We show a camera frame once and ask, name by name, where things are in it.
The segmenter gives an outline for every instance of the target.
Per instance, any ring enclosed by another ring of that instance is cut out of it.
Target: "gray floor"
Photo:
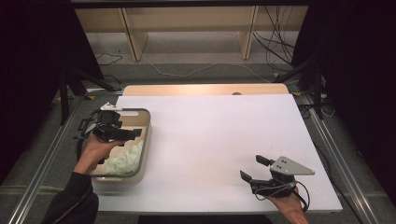
[[[293,40],[295,41],[295,34],[290,34],[290,36],[291,42]],[[92,42],[92,48],[96,55],[100,55],[101,53],[122,55],[122,59],[112,65],[101,66],[103,73],[106,75],[106,82],[114,86],[125,87],[127,85],[139,84],[187,83],[261,83],[274,80],[274,72],[277,72],[276,69],[266,64],[265,51],[261,49],[261,46],[257,42],[254,42],[252,45],[250,59],[246,61],[242,60],[240,58],[236,36],[233,33],[153,34],[150,35],[145,48],[144,59],[139,63],[132,62],[128,58],[130,56],[124,36],[90,34],[88,37]],[[98,59],[98,62],[111,63],[117,58],[119,57],[101,57]],[[274,56],[268,62],[275,63],[275,66],[282,69],[290,69],[287,65],[277,61]],[[122,83],[118,84],[110,75],[116,77]],[[296,80],[298,80],[298,77],[286,82],[290,91],[297,91]],[[87,88],[96,88],[88,82],[85,85]],[[117,95],[111,94],[96,96],[93,100],[84,100],[77,108],[75,118],[72,120],[71,127],[66,133],[61,149],[54,158],[53,164],[50,166],[49,172],[46,174],[46,178],[29,209],[29,213],[24,219],[24,223],[38,223],[44,215],[45,209],[54,193],[62,190],[64,187],[76,163],[76,140],[73,139],[73,136],[78,134],[77,126],[79,121],[86,118],[92,110],[106,102],[115,104],[117,97]],[[306,94],[305,96],[297,97],[296,104],[305,104],[305,97],[309,98],[310,96]],[[71,105],[75,102],[76,99],[70,100]],[[332,111],[331,108],[324,109],[326,111]],[[35,141],[21,155],[7,180],[0,188],[0,223],[7,223],[15,206],[18,204],[27,186],[31,183],[40,162],[42,162],[42,159],[50,148],[52,139],[60,127],[60,117],[61,105],[57,96],[55,96],[53,104],[49,108],[48,118],[42,124],[42,127],[40,127],[40,132],[36,135]],[[336,165],[331,160],[331,155],[319,134],[313,116],[304,121],[313,141],[330,160],[331,178],[341,190],[337,190],[337,192],[344,207],[343,211],[328,215],[308,212],[309,221],[311,223],[359,223],[351,208],[341,196],[341,193],[343,193],[352,204],[352,208],[356,211],[351,193],[346,187],[346,181],[340,176],[339,170],[337,170]],[[357,148],[351,140],[343,122],[335,114],[330,118],[325,117],[324,123],[328,127],[342,156],[347,161],[347,166],[356,178],[364,197],[367,198],[373,208],[373,213],[378,219],[377,223],[394,223],[394,220],[396,220],[395,206],[375,180],[364,159],[357,155]],[[321,158],[325,168],[329,169],[324,158]],[[269,214],[268,217],[274,223],[286,223],[280,214]],[[99,213],[96,223],[137,223],[137,219],[138,216],[135,215]]]

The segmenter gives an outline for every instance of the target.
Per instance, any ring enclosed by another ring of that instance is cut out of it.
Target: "black backdrop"
[[[357,150],[396,204],[396,6],[386,0],[346,2],[354,7],[339,18],[339,28],[320,54],[326,89]],[[295,64],[306,60],[314,46],[309,43],[318,41],[338,9],[326,1],[308,9]]]
[[[2,183],[48,115],[65,67],[103,75],[73,8],[1,1],[0,36]]]

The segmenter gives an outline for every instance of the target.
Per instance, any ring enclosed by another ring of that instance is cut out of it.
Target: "floor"
[[[260,35],[270,37],[271,33]],[[287,32],[285,37],[293,45],[297,35],[296,32]],[[236,34],[232,32],[150,34],[140,62],[131,60],[123,34],[87,36],[98,63],[102,64],[106,81],[122,87],[150,83],[267,82],[277,74],[284,74],[283,70],[290,69],[275,55],[269,56],[256,40],[252,43],[249,59],[242,60]],[[279,45],[274,50],[285,55]],[[297,83],[298,77],[285,82],[290,92],[298,91]],[[96,88],[91,83],[85,84],[90,89]],[[115,102],[117,97],[117,94],[109,93],[97,94],[93,100],[71,97],[72,109],[76,109],[75,119],[67,124],[66,130],[59,126],[61,106],[57,96],[54,96],[41,132],[37,134],[31,148],[21,155],[0,188],[0,223],[7,223],[14,215],[21,217],[20,221],[14,223],[39,222],[44,215],[44,208],[53,194],[62,190],[75,164],[75,145],[71,139],[79,121],[84,118],[84,112],[106,102]],[[297,105],[312,103],[309,93],[296,96],[295,100]],[[324,120],[318,120],[315,113],[304,109],[302,116],[306,117],[306,127],[318,145],[318,153],[333,180],[344,210],[327,215],[308,212],[308,219],[311,223],[360,223],[356,213],[361,223],[394,223],[395,206],[375,180],[364,158],[357,153],[358,149],[343,122],[336,113],[332,115],[332,108],[322,109]],[[63,139],[60,139],[61,146],[52,144],[52,140],[59,136],[57,132],[65,132]],[[42,166],[43,158],[49,158],[50,162],[46,164],[48,169]],[[33,179],[40,179],[38,186],[32,184]],[[27,192],[34,188],[36,194],[29,194],[30,198],[25,198]],[[286,223],[280,214],[269,214],[268,217],[274,223]],[[138,216],[131,214],[99,213],[96,223],[137,223],[137,220]]]

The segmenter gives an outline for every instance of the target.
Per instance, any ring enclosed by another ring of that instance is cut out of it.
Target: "electronic device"
[[[107,103],[101,107],[101,109],[94,110],[87,119],[83,119],[78,126],[78,131],[81,131],[77,143],[77,160],[79,160],[82,153],[82,145],[85,139],[88,138],[90,133],[94,133],[103,142],[109,142],[111,140],[128,141],[135,140],[142,134],[142,129],[134,130],[123,130],[121,128],[122,121],[120,120],[120,114],[116,111],[122,109],[117,108],[110,103]],[[93,125],[88,128],[90,122],[94,121]],[[99,164],[103,164],[105,160],[99,161]]]
[[[314,175],[315,171],[293,161],[287,157],[281,156],[276,161],[268,160],[263,156],[257,155],[256,161],[260,164],[270,167],[272,178],[269,180],[253,179],[250,175],[240,171],[241,178],[250,184],[253,194],[259,199],[257,195],[266,197],[289,197],[292,193],[295,194],[304,204],[304,211],[309,206],[309,193],[306,187],[299,181],[295,180],[295,175]],[[308,193],[308,204],[295,190],[296,185],[301,184]]]

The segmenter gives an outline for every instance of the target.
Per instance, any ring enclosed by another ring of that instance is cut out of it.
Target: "metal frame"
[[[312,100],[304,96],[305,103],[313,104]],[[359,186],[355,176],[349,169],[347,162],[345,161],[343,155],[340,152],[340,148],[335,144],[332,135],[330,134],[325,120],[320,119],[313,108],[310,108],[312,120],[318,129],[318,133],[323,139],[326,148],[328,149],[332,160],[335,163],[335,167],[340,173],[345,185],[348,190],[353,202],[355,203],[359,214],[361,215],[361,220],[364,223],[379,223],[378,218],[375,215],[373,207],[370,205],[366,196],[364,195],[361,187]]]
[[[47,151],[43,161],[41,162],[40,166],[35,172],[32,181],[30,182],[26,191],[23,193],[20,201],[16,205],[15,210],[8,223],[10,224],[22,223],[25,220],[29,212],[29,209],[35,200],[35,196],[37,195],[41,187],[41,184],[44,182],[47,173],[50,170],[52,162],[54,161],[59,149],[61,148],[62,142],[64,141],[64,138],[67,132],[69,131],[70,125],[73,122],[74,115],[78,107],[81,105],[82,101],[83,101],[82,96],[76,97],[75,100],[73,101],[72,112],[69,118],[65,121],[64,125],[62,125],[59,128],[58,132],[56,133],[51,145],[49,146],[49,150]]]

